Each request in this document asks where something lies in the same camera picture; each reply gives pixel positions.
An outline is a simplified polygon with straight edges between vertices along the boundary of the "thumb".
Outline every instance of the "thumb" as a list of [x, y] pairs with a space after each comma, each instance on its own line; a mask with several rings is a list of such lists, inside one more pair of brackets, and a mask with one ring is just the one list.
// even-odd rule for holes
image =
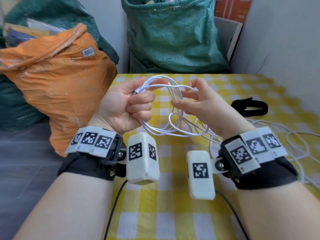
[[188, 101], [185, 99], [175, 98], [171, 100], [171, 104], [177, 109], [181, 109], [184, 112], [189, 112], [194, 115], [198, 114], [199, 112], [199, 102], [196, 101]]
[[131, 81], [126, 81], [121, 83], [117, 86], [113, 87], [114, 91], [122, 92], [124, 94], [130, 94], [138, 87], [142, 86], [143, 83], [146, 81], [146, 77], [141, 77], [138, 79], [133, 79]]

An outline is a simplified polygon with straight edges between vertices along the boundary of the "barcode sticker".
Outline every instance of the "barcode sticker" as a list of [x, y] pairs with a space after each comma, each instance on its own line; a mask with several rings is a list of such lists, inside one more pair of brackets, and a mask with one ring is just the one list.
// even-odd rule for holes
[[84, 57], [93, 56], [94, 55], [94, 50], [93, 50], [93, 48], [90, 47], [90, 48], [84, 49], [82, 51], [82, 54], [83, 54]]

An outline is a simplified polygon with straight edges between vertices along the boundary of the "tangled cable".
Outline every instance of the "tangled cable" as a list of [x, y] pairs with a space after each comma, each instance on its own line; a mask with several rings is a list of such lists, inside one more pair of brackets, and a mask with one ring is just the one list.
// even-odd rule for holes
[[[154, 81], [154, 80], [156, 80], [158, 78], [167, 79], [168, 80], [168, 84], [167, 85], [164, 85], [164, 84], [152, 84], [152, 85], [150, 85], [150, 83], [152, 81]], [[198, 93], [197, 89], [189, 87], [189, 86], [186, 86], [186, 85], [178, 85], [175, 80], [173, 80], [172, 78], [170, 78], [168, 76], [163, 76], [163, 75], [157, 75], [157, 76], [153, 76], [153, 77], [149, 78], [140, 88], [138, 88], [138, 90], [136, 90], [136, 92], [137, 93], [143, 93], [143, 92], [145, 92], [146, 89], [151, 88], [151, 87], [166, 87], [169, 90], [169, 93], [170, 93], [170, 95], [171, 95], [171, 97], [173, 99], [175, 99], [175, 98], [183, 99], [182, 93], [181, 93], [179, 88], [189, 88], [190, 90]], [[162, 128], [162, 129], [155, 128], [155, 127], [152, 127], [152, 126], [148, 125], [148, 123], [146, 121], [140, 120], [142, 127], [147, 132], [149, 132], [150, 134], [155, 135], [155, 136], [170, 135], [170, 136], [178, 136], [178, 137], [191, 137], [191, 136], [204, 137], [204, 138], [206, 138], [207, 140], [210, 141], [210, 143], [209, 143], [209, 151], [210, 151], [211, 157], [214, 158], [213, 150], [212, 150], [212, 143], [221, 144], [221, 142], [222, 142], [221, 138], [218, 135], [216, 135], [207, 125], [201, 123], [202, 128], [199, 127], [197, 125], [198, 119], [196, 119], [195, 122], [192, 123], [191, 121], [189, 121], [189, 120], [187, 120], [186, 118], [183, 117], [183, 111], [182, 110], [176, 109], [177, 112], [174, 112], [175, 109], [176, 108], [173, 107], [171, 113], [169, 114], [169, 121], [168, 121], [168, 123], [166, 124], [166, 126], [164, 128]], [[172, 118], [173, 115], [177, 115], [178, 116], [178, 119], [174, 123], [171, 121], [171, 118]], [[319, 186], [320, 182], [316, 182], [316, 181], [312, 180], [310, 177], [306, 176], [305, 175], [305, 171], [303, 169], [303, 166], [299, 162], [299, 160], [301, 160], [302, 158], [310, 158], [310, 159], [312, 159], [312, 160], [314, 160], [314, 161], [316, 161], [317, 163], [320, 164], [319, 160], [317, 160], [316, 158], [314, 158], [314, 157], [312, 157], [310, 155], [310, 147], [309, 147], [309, 145], [299, 135], [300, 133], [304, 133], [304, 134], [310, 134], [310, 135], [314, 135], [314, 136], [320, 137], [320, 134], [303, 132], [303, 131], [293, 131], [293, 130], [289, 129], [288, 127], [284, 126], [284, 125], [277, 124], [277, 123], [270, 122], [270, 121], [265, 121], [265, 120], [250, 120], [250, 119], [247, 119], [247, 120], [252, 125], [255, 125], [255, 126], [258, 126], [258, 125], [267, 126], [266, 125], [266, 123], [267, 123], [267, 124], [280, 126], [283, 129], [286, 129], [287, 130], [286, 141], [287, 141], [288, 145], [292, 149], [303, 153], [300, 156], [295, 156], [292, 152], [290, 152], [286, 148], [288, 154], [292, 157], [292, 159], [290, 159], [290, 161], [296, 162], [296, 164], [299, 167], [299, 170], [300, 170], [300, 181], [302, 183], [311, 183], [316, 188], [318, 188], [320, 190], [320, 186]], [[182, 122], [184, 122], [188, 126], [190, 131], [192, 131], [192, 132], [195, 131], [196, 133], [191, 133], [191, 132], [188, 132], [188, 131], [185, 131], [185, 130], [181, 129]], [[298, 148], [297, 146], [295, 146], [293, 143], [290, 142], [289, 137], [290, 137], [291, 134], [294, 134], [295, 136], [297, 136], [299, 138], [300, 141], [302, 141], [302, 143], [304, 144], [304, 146], [306, 148], [306, 151]]]

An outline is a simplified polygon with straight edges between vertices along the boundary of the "yellow checkered tablecloth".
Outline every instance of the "yellow checkered tablecloth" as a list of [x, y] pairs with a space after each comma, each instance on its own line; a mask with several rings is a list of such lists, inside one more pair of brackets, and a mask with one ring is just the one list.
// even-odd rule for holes
[[[308, 111], [301, 102], [286, 95], [283, 87], [278, 87], [272, 79], [263, 75], [247, 74], [164, 74], [178, 84], [187, 84], [196, 77], [204, 78], [224, 99], [233, 100], [253, 97], [269, 105], [264, 119], [283, 124], [295, 131], [320, 133], [319, 118]], [[113, 85], [142, 76], [154, 74], [119, 74]], [[156, 99], [152, 104], [152, 119], [149, 124], [161, 127], [168, 122], [171, 111], [169, 93], [166, 88], [155, 90]], [[273, 127], [282, 144], [285, 130]], [[127, 139], [142, 127], [124, 135]], [[320, 138], [302, 135], [310, 145], [311, 155], [320, 159]], [[126, 184], [112, 218], [108, 238], [111, 239], [244, 239], [238, 223], [229, 206], [218, 195], [213, 201], [193, 200], [188, 190], [188, 169], [186, 153], [190, 150], [209, 150], [209, 141], [202, 137], [154, 136], [158, 147], [160, 178], [156, 183], [140, 186]], [[320, 181], [320, 165], [310, 158], [300, 161], [306, 175]], [[114, 182], [113, 202], [124, 179]], [[214, 175], [215, 188], [222, 191], [240, 213], [237, 192], [230, 179]], [[308, 189], [320, 199], [320, 191], [308, 185]]]

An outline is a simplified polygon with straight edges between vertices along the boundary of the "orange woven sack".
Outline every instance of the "orange woven sack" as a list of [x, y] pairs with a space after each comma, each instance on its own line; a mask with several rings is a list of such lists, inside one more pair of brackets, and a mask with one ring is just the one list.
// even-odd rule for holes
[[116, 65], [99, 51], [84, 24], [0, 54], [0, 72], [29, 104], [50, 117], [50, 143], [65, 157], [77, 130], [88, 124], [116, 77]]

